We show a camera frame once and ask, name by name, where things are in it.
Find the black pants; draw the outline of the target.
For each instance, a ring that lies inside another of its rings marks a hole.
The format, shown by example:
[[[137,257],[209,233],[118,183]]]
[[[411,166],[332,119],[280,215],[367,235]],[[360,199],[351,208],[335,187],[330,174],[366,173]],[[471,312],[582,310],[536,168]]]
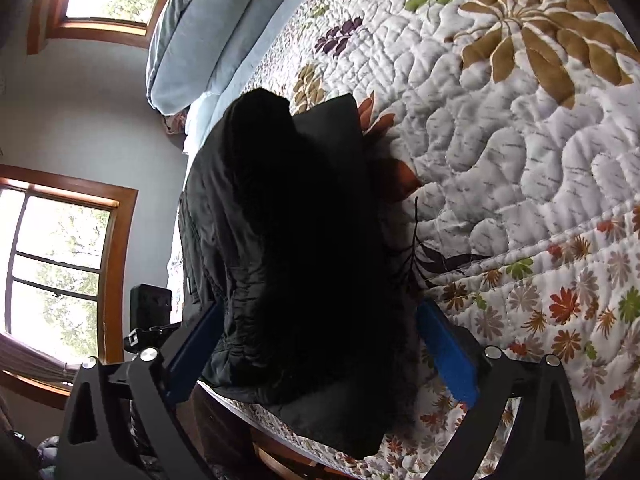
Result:
[[[404,385],[406,310],[383,209],[399,193],[348,94],[292,114],[233,101],[193,159],[178,226],[185,318],[224,328],[204,380],[350,457],[378,452]]]

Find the wooden framed side window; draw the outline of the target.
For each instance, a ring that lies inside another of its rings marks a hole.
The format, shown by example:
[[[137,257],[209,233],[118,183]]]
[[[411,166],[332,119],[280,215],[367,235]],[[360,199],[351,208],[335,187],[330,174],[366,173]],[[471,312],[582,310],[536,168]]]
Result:
[[[1,167],[1,333],[68,364],[124,357],[125,263],[133,188]],[[27,399],[64,408],[71,382],[1,370]]]

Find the grey curtain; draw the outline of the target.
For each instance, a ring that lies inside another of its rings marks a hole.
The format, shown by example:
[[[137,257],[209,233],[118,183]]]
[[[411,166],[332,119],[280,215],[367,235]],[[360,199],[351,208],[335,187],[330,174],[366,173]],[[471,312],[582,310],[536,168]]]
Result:
[[[72,382],[79,370],[78,365],[25,346],[6,333],[0,334],[0,365],[12,374],[50,384]]]

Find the crumpled beige clothes pile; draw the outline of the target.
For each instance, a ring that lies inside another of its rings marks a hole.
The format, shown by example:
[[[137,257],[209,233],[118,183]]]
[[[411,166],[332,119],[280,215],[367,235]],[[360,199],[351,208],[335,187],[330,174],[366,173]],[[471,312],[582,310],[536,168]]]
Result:
[[[168,136],[184,136],[186,134],[186,116],[189,110],[185,108],[177,114],[163,117],[165,131]]]

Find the light blue bed sheet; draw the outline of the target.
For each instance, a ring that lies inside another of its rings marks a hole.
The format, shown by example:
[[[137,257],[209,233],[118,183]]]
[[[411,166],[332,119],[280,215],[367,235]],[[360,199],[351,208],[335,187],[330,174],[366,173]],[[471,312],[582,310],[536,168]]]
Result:
[[[183,151],[193,157],[213,125],[242,92],[260,61],[304,0],[250,0],[210,76],[186,115]]]

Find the light blue folded duvet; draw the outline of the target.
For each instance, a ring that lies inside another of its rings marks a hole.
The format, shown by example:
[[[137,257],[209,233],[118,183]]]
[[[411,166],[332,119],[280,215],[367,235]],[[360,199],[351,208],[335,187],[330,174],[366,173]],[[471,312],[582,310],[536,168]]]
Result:
[[[209,78],[250,0],[168,0],[146,63],[146,97],[160,114],[184,110]]]

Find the wooden framed headboard window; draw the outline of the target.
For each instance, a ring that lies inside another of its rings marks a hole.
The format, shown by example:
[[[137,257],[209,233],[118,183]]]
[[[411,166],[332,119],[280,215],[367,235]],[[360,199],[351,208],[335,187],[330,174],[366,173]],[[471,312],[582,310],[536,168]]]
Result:
[[[146,49],[168,0],[34,0],[26,53],[53,39],[102,41]]]

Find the floral quilted bedspread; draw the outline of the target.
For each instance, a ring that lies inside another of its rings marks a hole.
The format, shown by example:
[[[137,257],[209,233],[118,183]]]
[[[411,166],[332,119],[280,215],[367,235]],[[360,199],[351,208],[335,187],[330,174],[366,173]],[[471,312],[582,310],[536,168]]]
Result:
[[[193,104],[186,154],[257,87],[364,105],[409,285],[510,358],[557,356],[587,477],[634,478],[639,0],[291,0]]]

